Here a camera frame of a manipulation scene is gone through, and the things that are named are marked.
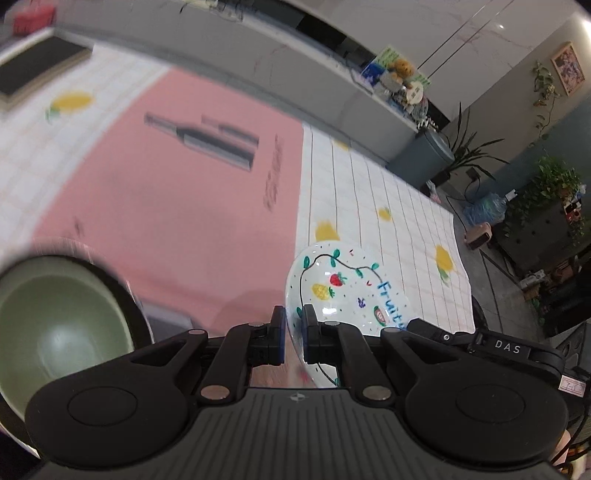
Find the person's right hand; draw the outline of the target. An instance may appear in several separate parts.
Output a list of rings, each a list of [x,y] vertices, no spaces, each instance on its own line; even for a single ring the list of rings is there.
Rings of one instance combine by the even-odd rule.
[[[562,464],[564,464],[567,460],[571,443],[572,436],[568,430],[565,430],[560,441],[556,445],[554,452],[551,455],[550,463],[554,468],[558,470],[562,468]]]

